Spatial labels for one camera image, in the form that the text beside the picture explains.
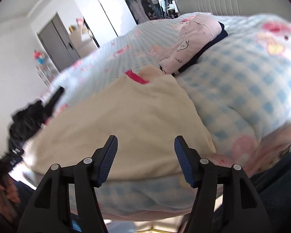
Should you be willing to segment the operator left hand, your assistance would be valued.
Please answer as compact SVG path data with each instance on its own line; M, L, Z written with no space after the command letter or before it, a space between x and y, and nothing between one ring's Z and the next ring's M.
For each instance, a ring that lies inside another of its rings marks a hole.
M20 203L17 187L12 178L6 178L5 187L0 184L0 213L9 222L15 218L15 211L11 203Z

